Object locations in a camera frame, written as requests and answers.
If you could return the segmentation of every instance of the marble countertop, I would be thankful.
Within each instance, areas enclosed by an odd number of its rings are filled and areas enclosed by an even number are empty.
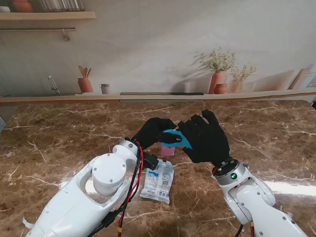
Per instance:
[[[231,156],[250,165],[276,196],[276,208],[294,214],[316,236],[316,111],[305,101],[94,103],[19,107],[0,134],[0,235],[22,237],[23,217],[35,222],[48,201],[95,156],[108,153],[152,117],[187,120],[212,110],[225,130]],[[159,144],[148,149],[159,155]],[[240,223],[211,178],[213,166],[193,164],[181,151],[170,204],[138,195],[128,205],[123,236],[228,237]],[[144,185],[144,175],[140,190]],[[87,192],[102,201],[91,182]],[[241,236],[250,236],[249,224]],[[117,222],[96,235],[117,236]]]

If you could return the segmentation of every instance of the faucet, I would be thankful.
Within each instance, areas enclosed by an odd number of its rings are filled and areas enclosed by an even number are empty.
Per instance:
[[[59,91],[59,89],[58,89],[58,87],[57,87],[57,85],[56,85],[56,83],[54,81],[54,78],[52,76],[48,76],[48,80],[52,80],[52,82],[53,82],[53,84],[55,86],[55,88],[50,87],[50,89],[54,90],[56,92],[56,95],[60,95],[60,91]]]

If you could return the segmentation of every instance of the wooden spoon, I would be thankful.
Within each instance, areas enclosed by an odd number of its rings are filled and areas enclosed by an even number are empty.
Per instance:
[[[88,78],[88,76],[89,76],[90,72],[91,72],[91,68],[90,68],[90,69],[89,69],[89,71],[88,71],[87,78]]]
[[[79,71],[81,72],[82,76],[84,77],[83,67],[82,66],[79,66]]]
[[[84,68],[83,73],[84,73],[83,77],[87,78],[88,68]]]

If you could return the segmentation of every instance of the wooden shelf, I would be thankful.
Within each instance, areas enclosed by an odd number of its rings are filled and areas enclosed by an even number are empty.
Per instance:
[[[205,95],[58,95],[46,97],[1,97],[0,106],[13,106],[28,103],[91,103],[91,102],[119,102],[135,100],[252,100],[252,99],[272,99],[282,97],[316,95],[315,87],[294,90],[273,90],[260,92],[241,92],[231,94],[205,94]]]
[[[0,13],[0,21],[56,21],[96,19],[95,12]]]

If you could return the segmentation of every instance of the terracotta pot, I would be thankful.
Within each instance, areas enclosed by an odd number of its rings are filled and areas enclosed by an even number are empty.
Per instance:
[[[93,92],[91,82],[88,78],[78,78],[78,84],[82,93]]]
[[[217,84],[225,84],[227,79],[227,72],[226,71],[217,71],[213,74],[211,85],[209,86],[208,93],[214,94],[214,89]]]
[[[27,0],[15,0],[13,2],[14,8],[18,11],[18,12],[23,12],[23,13],[32,13],[33,8],[32,8],[32,4],[30,4]]]
[[[224,94],[227,90],[228,84],[217,84],[214,89],[214,94]]]
[[[234,93],[234,92],[240,92],[243,87],[243,81],[242,80],[232,80],[227,88],[227,93]]]

